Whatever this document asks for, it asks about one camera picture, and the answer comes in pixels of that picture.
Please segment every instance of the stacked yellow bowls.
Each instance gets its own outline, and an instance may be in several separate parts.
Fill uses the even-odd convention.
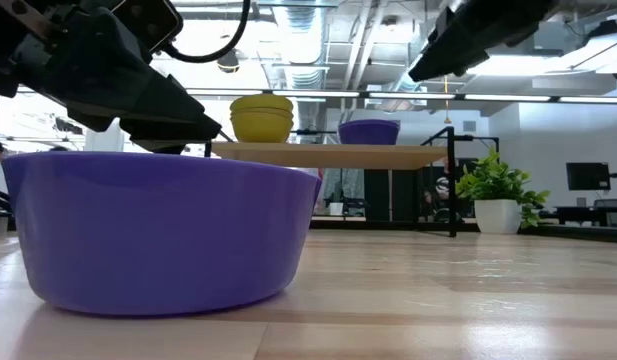
[[[292,102],[283,96],[252,95],[230,105],[230,121],[241,142],[284,143],[290,136]]]

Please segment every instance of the purple bowl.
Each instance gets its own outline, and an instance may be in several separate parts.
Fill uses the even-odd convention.
[[[342,144],[395,145],[399,124],[388,120],[356,120],[339,125]]]
[[[155,154],[16,155],[4,170],[34,292],[108,315],[207,311],[279,292],[321,185],[276,166]]]

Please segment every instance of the ceiling light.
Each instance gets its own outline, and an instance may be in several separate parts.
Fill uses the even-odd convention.
[[[27,141],[27,142],[84,142],[84,136],[70,136],[65,138],[44,138],[44,137],[34,137],[34,136],[0,136],[0,140],[3,141]]]
[[[188,95],[197,96],[248,96],[259,94],[263,94],[263,91],[239,89],[188,89]]]
[[[468,69],[471,75],[537,76],[549,71],[551,57],[532,55],[493,55],[483,63]]]
[[[36,91],[29,87],[19,85],[19,88],[17,89],[17,93],[18,94],[34,94],[36,93]]]
[[[297,97],[289,97],[287,98],[290,101],[297,101],[297,102],[326,102],[326,99],[324,98],[297,98]]]
[[[439,93],[390,93],[390,92],[371,92],[368,96],[376,99],[411,99],[411,100],[452,100],[454,94]]]
[[[175,9],[179,13],[241,13],[241,9],[227,7],[211,7],[211,6],[176,6]]]
[[[482,101],[546,102],[550,100],[550,96],[469,94],[469,95],[466,95],[465,99],[466,100],[482,100]]]
[[[617,104],[617,97],[564,96],[561,99],[559,99],[559,101],[567,102],[567,103]]]
[[[279,96],[297,97],[358,97],[357,91],[305,91],[305,90],[275,90],[272,92]]]
[[[175,6],[181,5],[198,5],[200,7],[204,7],[207,4],[216,4],[216,1],[204,1],[204,0],[174,0],[172,3]],[[273,7],[273,6],[281,6],[284,8],[287,7],[311,7],[311,8],[336,8],[340,4],[335,0],[259,0],[257,4],[261,7]]]

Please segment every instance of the monitor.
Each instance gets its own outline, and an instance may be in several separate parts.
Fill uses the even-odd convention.
[[[568,189],[610,190],[608,163],[567,163]]]

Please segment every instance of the table surface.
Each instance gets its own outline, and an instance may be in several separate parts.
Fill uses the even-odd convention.
[[[617,206],[593,207],[593,206],[557,206],[557,212],[561,211],[597,211],[597,212],[617,212]]]
[[[277,296],[218,313],[117,319],[45,305],[17,239],[0,239],[7,359],[617,359],[617,244],[311,231],[295,280]]]
[[[439,146],[213,143],[224,159],[301,168],[417,170],[446,156]]]

